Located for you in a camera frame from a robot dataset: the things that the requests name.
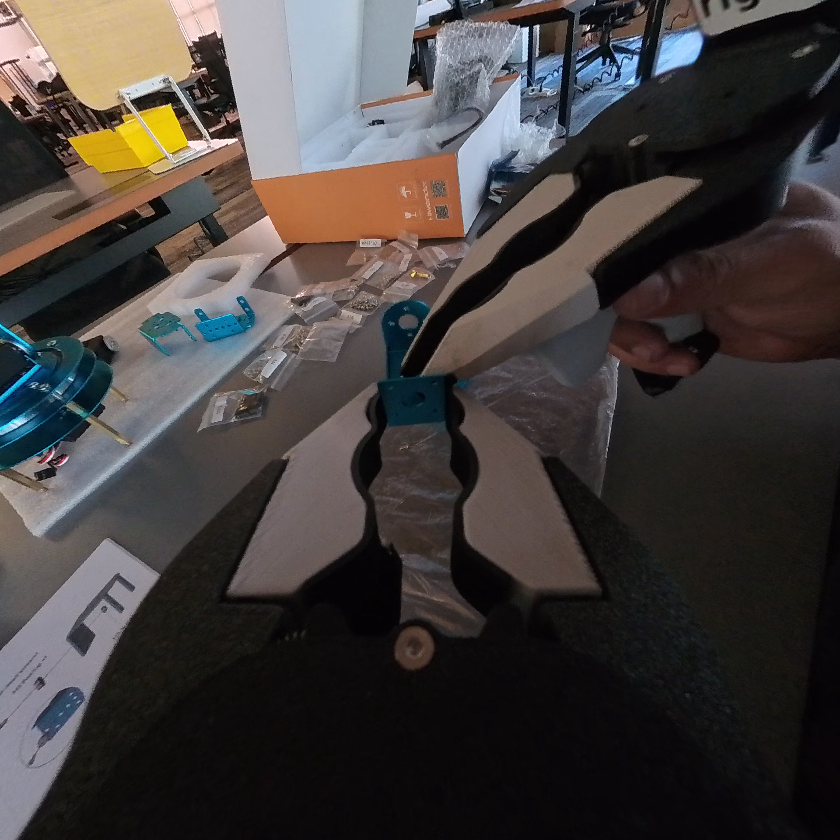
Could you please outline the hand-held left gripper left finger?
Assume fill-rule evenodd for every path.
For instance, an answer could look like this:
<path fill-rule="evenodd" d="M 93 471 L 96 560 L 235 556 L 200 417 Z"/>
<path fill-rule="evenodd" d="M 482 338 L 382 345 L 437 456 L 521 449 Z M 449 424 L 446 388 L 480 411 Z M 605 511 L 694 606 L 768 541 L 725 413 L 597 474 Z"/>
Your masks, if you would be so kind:
<path fill-rule="evenodd" d="M 285 454 L 228 597 L 291 599 L 364 543 L 381 467 L 377 396 L 368 386 Z"/>

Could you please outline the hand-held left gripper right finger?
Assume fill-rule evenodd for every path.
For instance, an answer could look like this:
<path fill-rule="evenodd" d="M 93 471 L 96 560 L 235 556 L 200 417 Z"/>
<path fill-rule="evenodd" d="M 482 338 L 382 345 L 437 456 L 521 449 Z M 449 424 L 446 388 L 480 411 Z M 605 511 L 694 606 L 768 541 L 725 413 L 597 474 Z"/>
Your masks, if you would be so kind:
<path fill-rule="evenodd" d="M 450 397 L 456 501 L 451 572 L 464 597 L 600 597 L 541 453 L 455 387 Z"/>

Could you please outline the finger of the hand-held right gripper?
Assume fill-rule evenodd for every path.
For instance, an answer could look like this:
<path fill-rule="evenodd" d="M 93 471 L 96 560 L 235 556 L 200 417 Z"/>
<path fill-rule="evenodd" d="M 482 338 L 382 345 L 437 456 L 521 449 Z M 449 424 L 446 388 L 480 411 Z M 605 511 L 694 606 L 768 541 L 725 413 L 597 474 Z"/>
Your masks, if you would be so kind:
<path fill-rule="evenodd" d="M 595 267 L 700 184 L 664 175 L 594 201 L 580 184 L 581 217 L 570 235 L 458 320 L 422 375 L 465 380 L 589 321 L 602 307 Z"/>
<path fill-rule="evenodd" d="M 421 375 L 458 320 L 494 298 L 519 270 L 547 256 L 581 217 L 581 187 L 572 173 L 547 175 L 478 236 L 427 317 L 402 363 L 404 375 Z"/>

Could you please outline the small blue U bracket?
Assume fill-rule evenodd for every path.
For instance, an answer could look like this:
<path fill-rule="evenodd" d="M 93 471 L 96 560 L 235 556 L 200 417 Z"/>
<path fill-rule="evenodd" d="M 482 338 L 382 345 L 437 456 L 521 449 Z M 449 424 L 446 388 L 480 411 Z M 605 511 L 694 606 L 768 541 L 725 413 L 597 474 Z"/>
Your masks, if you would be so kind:
<path fill-rule="evenodd" d="M 429 312 L 427 304 L 406 300 L 392 304 L 383 314 L 386 378 L 377 386 L 390 426 L 445 423 L 455 385 L 465 384 L 452 376 L 403 375 L 404 357 Z"/>

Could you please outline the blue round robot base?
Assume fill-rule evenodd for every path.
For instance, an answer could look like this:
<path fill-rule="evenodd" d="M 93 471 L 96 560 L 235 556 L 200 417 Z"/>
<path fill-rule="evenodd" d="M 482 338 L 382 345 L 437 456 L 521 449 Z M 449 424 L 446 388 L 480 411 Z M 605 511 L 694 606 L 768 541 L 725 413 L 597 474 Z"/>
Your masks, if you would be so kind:
<path fill-rule="evenodd" d="M 28 343 L 1 328 L 1 469 L 10 470 L 75 433 L 97 414 L 112 367 L 81 341 Z"/>

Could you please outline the dark grey desk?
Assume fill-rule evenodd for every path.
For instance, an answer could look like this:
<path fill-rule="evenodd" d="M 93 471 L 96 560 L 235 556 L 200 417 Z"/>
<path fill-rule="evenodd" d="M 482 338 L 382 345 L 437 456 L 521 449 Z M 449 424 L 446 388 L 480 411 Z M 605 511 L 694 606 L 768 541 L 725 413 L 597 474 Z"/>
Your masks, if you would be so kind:
<path fill-rule="evenodd" d="M 373 380 L 371 325 L 334 363 L 303 362 L 267 415 L 177 421 L 51 538 L 2 500 L 2 645 L 110 537 L 162 570 L 271 455 Z M 718 353 L 672 393 L 618 369 L 605 503 L 679 582 L 721 657 L 749 740 L 791 803 L 838 476 L 838 359 Z"/>

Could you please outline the person's right hand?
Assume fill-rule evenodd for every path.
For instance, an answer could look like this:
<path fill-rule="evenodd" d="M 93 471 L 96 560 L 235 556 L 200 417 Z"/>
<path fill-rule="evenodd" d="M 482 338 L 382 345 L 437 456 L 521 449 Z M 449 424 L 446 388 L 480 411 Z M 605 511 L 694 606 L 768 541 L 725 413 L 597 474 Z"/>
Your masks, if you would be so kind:
<path fill-rule="evenodd" d="M 839 202 L 792 182 L 782 209 L 727 243 L 661 266 L 620 297 L 608 351 L 657 375 L 689 376 L 701 363 L 667 341 L 655 319 L 698 314 L 722 354 L 792 363 L 839 357 Z"/>

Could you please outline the shiny silver foil bag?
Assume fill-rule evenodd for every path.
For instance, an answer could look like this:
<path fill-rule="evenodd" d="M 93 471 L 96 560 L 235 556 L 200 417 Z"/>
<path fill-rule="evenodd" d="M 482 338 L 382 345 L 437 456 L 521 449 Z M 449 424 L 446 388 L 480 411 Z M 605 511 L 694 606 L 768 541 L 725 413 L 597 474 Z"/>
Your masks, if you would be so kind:
<path fill-rule="evenodd" d="M 494 203 L 500 203 L 533 168 L 534 164 L 520 160 L 519 150 L 511 150 L 493 161 L 486 183 L 488 198 Z"/>

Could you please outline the crumpled clear plastic wrap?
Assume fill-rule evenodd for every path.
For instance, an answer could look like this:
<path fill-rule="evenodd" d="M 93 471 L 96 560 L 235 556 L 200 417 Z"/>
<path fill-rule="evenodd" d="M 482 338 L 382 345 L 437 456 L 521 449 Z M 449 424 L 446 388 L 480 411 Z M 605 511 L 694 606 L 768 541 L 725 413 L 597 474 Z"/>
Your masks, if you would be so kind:
<path fill-rule="evenodd" d="M 546 128 L 535 122 L 521 122 L 517 140 L 518 154 L 515 162 L 520 165 L 538 165 L 565 143 L 564 132 L 557 137 L 554 127 Z"/>

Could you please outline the clear plastic bag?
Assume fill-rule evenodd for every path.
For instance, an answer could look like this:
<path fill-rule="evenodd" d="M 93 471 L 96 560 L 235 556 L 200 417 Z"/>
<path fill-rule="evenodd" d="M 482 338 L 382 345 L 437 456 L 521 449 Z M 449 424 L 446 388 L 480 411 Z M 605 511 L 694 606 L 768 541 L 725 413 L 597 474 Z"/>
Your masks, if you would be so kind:
<path fill-rule="evenodd" d="M 537 356 L 524 354 L 478 375 L 465 389 L 600 495 L 616 404 L 614 360 L 583 385 L 567 387 Z M 420 440 L 413 452 L 398 452 L 400 442 Z M 441 634 L 473 637 L 484 618 L 456 591 L 449 569 L 461 491 L 450 469 L 450 452 L 445 425 L 388 427 L 381 438 L 382 469 L 371 494 L 383 543 L 402 560 L 401 623 L 424 622 Z"/>

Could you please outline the black office chair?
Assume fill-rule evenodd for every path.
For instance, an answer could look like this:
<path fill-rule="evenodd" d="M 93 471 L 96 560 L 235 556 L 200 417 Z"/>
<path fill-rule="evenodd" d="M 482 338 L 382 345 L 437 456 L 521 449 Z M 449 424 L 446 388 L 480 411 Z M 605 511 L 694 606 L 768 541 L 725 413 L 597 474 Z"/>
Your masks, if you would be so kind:
<path fill-rule="evenodd" d="M 613 31 L 629 25 L 642 5 L 639 1 L 596 1 L 584 11 L 579 23 L 582 27 L 594 28 L 599 38 L 596 47 L 575 60 L 575 70 L 583 71 L 595 63 L 596 60 L 600 60 L 602 68 L 615 70 L 616 79 L 620 79 L 622 63 L 617 58 L 617 54 L 633 57 L 634 51 L 620 45 L 613 47 Z"/>

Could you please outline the orange cardboard box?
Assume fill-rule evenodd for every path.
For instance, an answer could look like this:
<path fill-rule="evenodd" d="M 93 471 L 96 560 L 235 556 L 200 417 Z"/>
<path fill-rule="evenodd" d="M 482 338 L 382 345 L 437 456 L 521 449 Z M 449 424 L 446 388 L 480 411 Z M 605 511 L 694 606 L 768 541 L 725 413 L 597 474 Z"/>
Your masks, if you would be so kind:
<path fill-rule="evenodd" d="M 406 91 L 416 2 L 217 2 L 253 186 L 288 243 L 459 238 L 510 150 L 520 79 L 443 122 Z"/>

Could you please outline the pile of small screw bags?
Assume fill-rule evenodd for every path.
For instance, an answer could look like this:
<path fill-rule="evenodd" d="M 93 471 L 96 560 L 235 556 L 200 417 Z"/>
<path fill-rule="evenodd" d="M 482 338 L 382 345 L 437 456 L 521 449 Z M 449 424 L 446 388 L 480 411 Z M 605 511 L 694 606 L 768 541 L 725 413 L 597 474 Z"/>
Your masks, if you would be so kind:
<path fill-rule="evenodd" d="M 354 273 L 302 287 L 288 303 L 299 323 L 281 328 L 255 357 L 245 371 L 251 387 L 209 399 L 198 429 L 261 417 L 270 387 L 282 389 L 302 361 L 335 362 L 350 334 L 383 308 L 386 378 L 396 378 L 428 313 L 414 296 L 435 278 L 437 268 L 453 266 L 468 250 L 464 240 L 419 248 L 417 236 L 407 232 L 392 241 L 360 238 L 347 262 Z"/>

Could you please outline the bubble wrap bag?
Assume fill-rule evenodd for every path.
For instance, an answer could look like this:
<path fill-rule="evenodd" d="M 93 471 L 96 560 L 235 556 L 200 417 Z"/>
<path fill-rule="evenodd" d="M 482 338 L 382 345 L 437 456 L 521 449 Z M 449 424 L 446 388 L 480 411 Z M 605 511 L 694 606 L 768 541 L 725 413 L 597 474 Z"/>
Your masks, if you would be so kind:
<path fill-rule="evenodd" d="M 436 36 L 433 109 L 442 122 L 462 109 L 486 111 L 490 87 L 508 60 L 519 27 L 504 22 L 459 20 Z"/>

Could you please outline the white foam sheet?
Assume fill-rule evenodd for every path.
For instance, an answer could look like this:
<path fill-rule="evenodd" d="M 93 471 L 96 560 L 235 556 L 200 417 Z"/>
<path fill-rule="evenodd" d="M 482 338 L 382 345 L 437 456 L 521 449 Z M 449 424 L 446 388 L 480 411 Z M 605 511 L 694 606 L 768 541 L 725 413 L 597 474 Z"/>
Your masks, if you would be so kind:
<path fill-rule="evenodd" d="M 107 399 L 104 421 L 128 438 L 125 447 L 99 431 L 87 432 L 68 447 L 68 463 L 36 491 L 2 479 L 2 496 L 36 537 L 43 537 L 85 497 L 96 491 L 134 456 L 152 443 L 193 404 L 209 396 L 214 387 L 245 364 L 273 332 L 292 314 L 289 297 L 253 288 L 245 297 L 255 311 L 255 325 L 244 333 L 213 343 L 190 341 L 183 332 L 163 340 L 164 355 L 139 333 L 151 312 L 149 304 L 163 286 L 135 298 L 89 329 L 84 338 L 105 334 L 120 346 L 112 368 L 115 385 L 129 400 Z"/>

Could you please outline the wooden table with black legs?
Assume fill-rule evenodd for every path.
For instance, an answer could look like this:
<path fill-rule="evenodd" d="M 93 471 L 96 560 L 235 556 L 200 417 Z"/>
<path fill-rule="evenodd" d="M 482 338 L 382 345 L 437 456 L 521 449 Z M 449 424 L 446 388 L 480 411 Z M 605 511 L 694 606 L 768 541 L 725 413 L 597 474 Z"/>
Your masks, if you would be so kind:
<path fill-rule="evenodd" d="M 537 40 L 532 33 L 534 26 L 558 21 L 564 21 L 567 24 L 560 80 L 559 110 L 556 119 L 556 125 L 562 127 L 566 135 L 570 135 L 571 109 L 576 79 L 574 43 L 580 34 L 581 15 L 585 9 L 592 5 L 593 2 L 589 1 L 519 2 L 503 5 L 499 8 L 485 8 L 472 15 L 472 18 L 478 22 L 509 22 L 528 29 L 529 75 L 533 73 L 536 60 Z M 645 2 L 646 24 L 636 69 L 637 82 L 647 81 L 656 72 L 667 5 L 667 1 Z"/>

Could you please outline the white instruction manual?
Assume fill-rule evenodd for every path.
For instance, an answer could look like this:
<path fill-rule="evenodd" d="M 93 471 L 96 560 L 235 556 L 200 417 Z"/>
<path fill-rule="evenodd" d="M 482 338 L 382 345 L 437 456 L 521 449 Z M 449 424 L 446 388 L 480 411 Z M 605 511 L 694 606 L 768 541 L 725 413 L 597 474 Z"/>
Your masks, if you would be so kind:
<path fill-rule="evenodd" d="M 1 838 L 53 784 L 100 674 L 159 572 L 104 540 L 1 654 Z"/>

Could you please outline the person's black clothing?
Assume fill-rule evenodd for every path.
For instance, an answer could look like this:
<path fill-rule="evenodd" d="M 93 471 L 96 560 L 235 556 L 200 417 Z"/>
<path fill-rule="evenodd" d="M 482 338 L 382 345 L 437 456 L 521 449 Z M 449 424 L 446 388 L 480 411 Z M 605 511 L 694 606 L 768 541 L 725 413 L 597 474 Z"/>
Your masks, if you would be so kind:
<path fill-rule="evenodd" d="M 839 494 L 826 550 L 793 787 L 807 831 L 839 838 Z"/>

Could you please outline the yellow plastic bin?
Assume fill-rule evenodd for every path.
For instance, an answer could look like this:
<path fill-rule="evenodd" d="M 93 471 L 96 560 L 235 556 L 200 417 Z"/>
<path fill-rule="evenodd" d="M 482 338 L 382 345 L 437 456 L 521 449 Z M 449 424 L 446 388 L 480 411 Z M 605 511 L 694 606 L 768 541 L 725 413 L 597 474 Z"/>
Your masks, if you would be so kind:
<path fill-rule="evenodd" d="M 147 166 L 130 144 L 126 134 L 103 129 L 69 138 L 83 162 L 100 173 L 123 172 Z"/>
<path fill-rule="evenodd" d="M 188 147 L 188 140 L 175 115 L 173 106 L 149 108 L 140 111 L 146 128 L 133 115 L 124 115 L 118 132 L 139 163 L 132 167 L 147 166 L 164 158 L 164 151 L 174 154 Z"/>

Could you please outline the beige rounded board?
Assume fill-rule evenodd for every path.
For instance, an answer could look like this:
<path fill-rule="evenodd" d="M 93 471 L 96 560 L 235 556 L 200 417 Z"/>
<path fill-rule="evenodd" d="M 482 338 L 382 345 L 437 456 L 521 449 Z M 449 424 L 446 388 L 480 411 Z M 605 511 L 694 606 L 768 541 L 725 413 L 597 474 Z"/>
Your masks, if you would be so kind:
<path fill-rule="evenodd" d="M 70 91 L 106 111 L 118 91 L 192 71 L 192 56 L 167 1 L 16 1 Z"/>

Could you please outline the dark monitor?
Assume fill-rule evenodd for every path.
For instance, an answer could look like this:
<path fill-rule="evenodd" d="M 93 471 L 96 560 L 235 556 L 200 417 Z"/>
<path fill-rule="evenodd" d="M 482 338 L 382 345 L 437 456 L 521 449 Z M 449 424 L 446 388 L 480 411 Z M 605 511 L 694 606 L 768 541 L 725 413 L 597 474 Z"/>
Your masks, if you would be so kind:
<path fill-rule="evenodd" d="M 1 208 L 44 191 L 72 191 L 73 182 L 56 157 L 1 102 Z"/>

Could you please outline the blue perforated bracket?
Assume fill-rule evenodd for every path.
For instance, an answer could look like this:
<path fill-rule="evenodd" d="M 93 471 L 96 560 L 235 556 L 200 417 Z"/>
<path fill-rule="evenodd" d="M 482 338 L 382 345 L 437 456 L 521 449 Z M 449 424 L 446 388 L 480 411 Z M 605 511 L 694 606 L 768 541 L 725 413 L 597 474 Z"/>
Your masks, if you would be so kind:
<path fill-rule="evenodd" d="M 242 314 L 228 313 L 223 316 L 209 318 L 205 311 L 196 308 L 195 315 L 198 318 L 196 329 L 205 341 L 214 342 L 230 338 L 234 335 L 244 333 L 251 329 L 256 321 L 256 315 L 245 297 L 237 297 L 237 304 L 242 309 Z"/>

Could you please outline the blue flat bracket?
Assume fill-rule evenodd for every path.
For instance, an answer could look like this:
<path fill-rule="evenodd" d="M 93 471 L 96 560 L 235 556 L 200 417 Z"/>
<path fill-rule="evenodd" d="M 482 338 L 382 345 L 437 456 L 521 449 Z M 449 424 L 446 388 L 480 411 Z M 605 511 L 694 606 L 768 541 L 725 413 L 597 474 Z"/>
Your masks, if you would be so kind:
<path fill-rule="evenodd" d="M 161 343 L 161 340 L 180 330 L 192 341 L 196 341 L 196 338 L 185 326 L 181 318 L 169 311 L 155 313 L 144 320 L 139 326 L 140 335 L 167 356 L 171 355 L 171 353 Z"/>

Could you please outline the white metal frame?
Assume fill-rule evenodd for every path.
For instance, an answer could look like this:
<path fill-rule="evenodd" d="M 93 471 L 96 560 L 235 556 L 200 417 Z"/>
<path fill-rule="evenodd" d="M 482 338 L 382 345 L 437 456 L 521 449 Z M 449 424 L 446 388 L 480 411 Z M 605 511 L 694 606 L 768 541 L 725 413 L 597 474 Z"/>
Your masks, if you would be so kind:
<path fill-rule="evenodd" d="M 203 149 L 195 150 L 192 147 L 188 146 L 186 150 L 178 151 L 175 154 L 169 152 L 164 147 L 162 141 L 159 140 L 159 138 L 154 134 L 150 125 L 140 115 L 140 112 L 137 110 L 137 108 L 135 108 L 133 100 L 142 96 L 147 96 L 152 93 L 161 92 L 167 89 L 171 89 L 171 91 L 178 97 L 184 110 L 193 120 L 195 126 L 200 131 L 204 139 Z M 180 87 L 175 82 L 172 76 L 164 74 L 139 81 L 135 84 L 119 89 L 117 96 L 125 105 L 125 107 L 131 111 L 132 115 L 136 118 L 137 122 L 142 126 L 143 130 L 148 134 L 148 136 L 154 142 L 155 146 L 164 155 L 163 161 L 155 162 L 149 167 L 152 173 L 156 175 L 161 175 L 189 161 L 194 161 L 214 150 L 211 135 L 204 127 L 203 122 L 197 116 L 193 105 L 187 99 L 182 89 L 180 89 Z"/>

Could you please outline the wooden table with dark frame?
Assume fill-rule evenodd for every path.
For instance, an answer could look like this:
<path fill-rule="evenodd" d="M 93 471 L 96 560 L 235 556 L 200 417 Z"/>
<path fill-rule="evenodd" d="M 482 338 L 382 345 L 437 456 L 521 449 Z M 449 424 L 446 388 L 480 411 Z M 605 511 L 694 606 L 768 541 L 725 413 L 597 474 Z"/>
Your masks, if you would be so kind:
<path fill-rule="evenodd" d="M 214 213 L 220 203 L 203 177 L 242 155 L 238 140 L 214 140 L 209 150 L 161 174 L 132 170 L 104 175 L 87 167 L 48 190 L 31 193 L 2 211 L 17 220 L 2 231 L 2 283 L 11 273 L 144 204 L 154 213 L 124 237 L 66 268 L 48 268 L 32 286 L 2 300 L 2 323 L 11 326 L 99 279 L 152 247 L 200 224 L 212 245 L 227 236 Z"/>

